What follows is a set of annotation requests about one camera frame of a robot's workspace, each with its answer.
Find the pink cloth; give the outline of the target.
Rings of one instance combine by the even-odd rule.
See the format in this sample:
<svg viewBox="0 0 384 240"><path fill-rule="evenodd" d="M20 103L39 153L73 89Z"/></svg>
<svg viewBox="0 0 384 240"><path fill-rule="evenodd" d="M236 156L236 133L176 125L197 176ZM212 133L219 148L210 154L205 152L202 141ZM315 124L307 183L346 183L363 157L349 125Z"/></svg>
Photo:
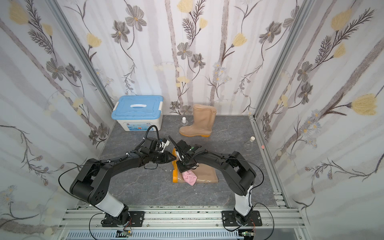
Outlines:
<svg viewBox="0 0 384 240"><path fill-rule="evenodd" d="M188 170L182 173L182 177L186 183L190 186L194 186L197 182L197 176L192 170Z"/></svg>

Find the tan rubber boot orange sole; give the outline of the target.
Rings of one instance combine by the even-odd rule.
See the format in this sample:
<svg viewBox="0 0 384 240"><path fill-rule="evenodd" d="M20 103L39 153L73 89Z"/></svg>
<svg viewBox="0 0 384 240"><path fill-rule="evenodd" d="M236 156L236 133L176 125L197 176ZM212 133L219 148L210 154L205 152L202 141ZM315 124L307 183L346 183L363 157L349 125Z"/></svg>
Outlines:
<svg viewBox="0 0 384 240"><path fill-rule="evenodd" d="M179 133L185 137L209 137L213 131L216 115L215 107L195 104L193 106L193 124L180 127Z"/></svg>

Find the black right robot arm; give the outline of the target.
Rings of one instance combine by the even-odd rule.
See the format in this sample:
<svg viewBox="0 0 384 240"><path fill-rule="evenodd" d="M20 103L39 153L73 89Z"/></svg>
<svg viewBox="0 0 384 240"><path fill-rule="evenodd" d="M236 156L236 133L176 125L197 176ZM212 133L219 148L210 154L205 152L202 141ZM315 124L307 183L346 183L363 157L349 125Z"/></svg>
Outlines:
<svg viewBox="0 0 384 240"><path fill-rule="evenodd" d="M198 168L200 165L210 166L222 173L229 188L235 193L234 218L238 225L245 226L251 218L251 192L257 176L250 166L251 162L244 159L239 152L220 154L203 149L200 145L190 146L185 141L175 142L179 160L176 162L181 173Z"/></svg>

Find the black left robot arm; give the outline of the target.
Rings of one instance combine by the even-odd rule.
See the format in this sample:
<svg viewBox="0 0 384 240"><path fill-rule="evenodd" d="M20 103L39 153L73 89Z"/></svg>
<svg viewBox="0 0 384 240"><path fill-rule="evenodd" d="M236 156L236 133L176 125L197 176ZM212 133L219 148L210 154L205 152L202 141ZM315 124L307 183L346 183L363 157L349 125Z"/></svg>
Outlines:
<svg viewBox="0 0 384 240"><path fill-rule="evenodd" d="M108 192L112 177L130 169L174 161L175 156L166 150L167 139L146 138L143 143L124 156L108 160L90 159L70 186L70 193L105 213L103 227L123 227L132 219L129 207Z"/></svg>

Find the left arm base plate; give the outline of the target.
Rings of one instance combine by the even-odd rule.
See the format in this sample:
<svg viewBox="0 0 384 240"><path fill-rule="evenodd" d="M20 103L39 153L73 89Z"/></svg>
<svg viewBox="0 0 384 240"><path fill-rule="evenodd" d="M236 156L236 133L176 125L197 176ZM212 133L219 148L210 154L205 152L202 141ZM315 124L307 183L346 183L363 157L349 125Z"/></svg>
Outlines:
<svg viewBox="0 0 384 240"><path fill-rule="evenodd" d="M131 227L142 227L145 218L144 211L123 211L118 217L112 217L106 214L101 221L103 227L125 227L130 225Z"/></svg>

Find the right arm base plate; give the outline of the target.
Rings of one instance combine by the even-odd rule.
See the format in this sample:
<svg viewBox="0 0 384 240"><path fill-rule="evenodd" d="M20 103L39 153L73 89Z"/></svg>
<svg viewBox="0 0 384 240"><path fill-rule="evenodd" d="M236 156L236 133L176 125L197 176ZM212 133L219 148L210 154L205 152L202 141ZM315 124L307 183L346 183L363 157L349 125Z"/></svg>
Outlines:
<svg viewBox="0 0 384 240"><path fill-rule="evenodd" d="M259 211L250 211L246 216L233 211L222 211L222 222L224 227L261 227L263 225Z"/></svg>

